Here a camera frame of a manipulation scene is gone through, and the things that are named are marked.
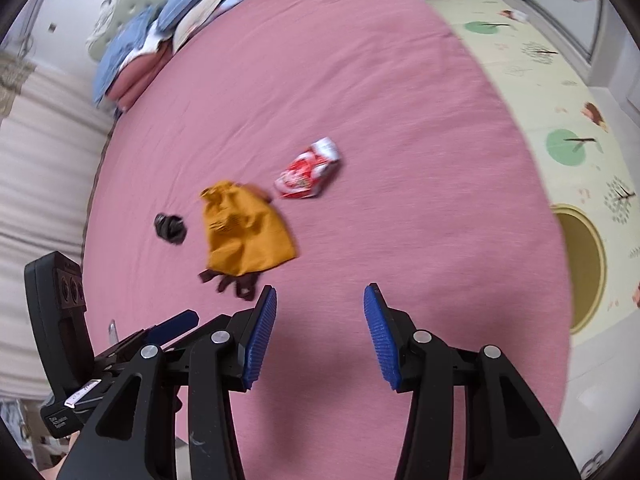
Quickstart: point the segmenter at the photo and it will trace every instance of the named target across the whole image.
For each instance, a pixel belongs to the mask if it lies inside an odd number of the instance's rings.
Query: black hair tie
[[[156,226],[156,234],[170,244],[180,245],[187,236],[187,227],[179,216],[158,213],[154,225]]]

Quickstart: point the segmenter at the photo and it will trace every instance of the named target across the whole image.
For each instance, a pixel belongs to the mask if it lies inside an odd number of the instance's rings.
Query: metal screw
[[[418,330],[414,332],[414,341],[417,343],[428,343],[431,341],[431,334],[426,330]]]
[[[230,338],[231,334],[229,332],[226,332],[225,330],[218,330],[217,332],[211,334],[211,340],[217,344],[226,343]]]
[[[145,359],[156,357],[158,355],[158,347],[155,345],[147,345],[140,351],[140,355]]]
[[[497,359],[502,355],[502,352],[497,346],[489,345],[484,347],[484,355],[489,359]]]

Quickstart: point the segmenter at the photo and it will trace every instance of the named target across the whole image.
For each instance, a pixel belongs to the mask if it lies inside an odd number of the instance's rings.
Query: yellow cloth bag
[[[242,276],[273,269],[297,256],[280,215],[248,189],[222,180],[200,197],[205,201],[207,268]]]

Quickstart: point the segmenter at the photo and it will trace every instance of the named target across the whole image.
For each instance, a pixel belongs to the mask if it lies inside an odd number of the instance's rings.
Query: green circle pattern
[[[496,25],[492,25],[489,22],[469,22],[465,24],[466,30],[474,32],[476,34],[498,34]]]
[[[546,136],[549,155],[564,166],[580,166],[587,158],[584,144],[566,139],[577,139],[571,130],[554,130]]]

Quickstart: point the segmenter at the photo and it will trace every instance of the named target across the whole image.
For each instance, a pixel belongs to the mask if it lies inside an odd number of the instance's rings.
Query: blue gripper pad
[[[392,389],[397,390],[402,380],[398,348],[396,348],[382,309],[383,306],[378,302],[374,288],[371,285],[367,286],[364,289],[364,315],[367,318],[382,376],[391,384]]]
[[[159,325],[153,326],[146,334],[145,344],[162,346],[169,341],[186,334],[192,328],[198,326],[200,318],[193,310],[185,310],[176,314],[171,319],[167,319]]]
[[[260,376],[264,354],[267,351],[271,330],[276,321],[277,304],[276,290],[272,288],[264,301],[260,317],[255,324],[254,332],[251,334],[249,344],[246,347],[242,382],[247,390],[251,389],[254,381],[257,381]]]

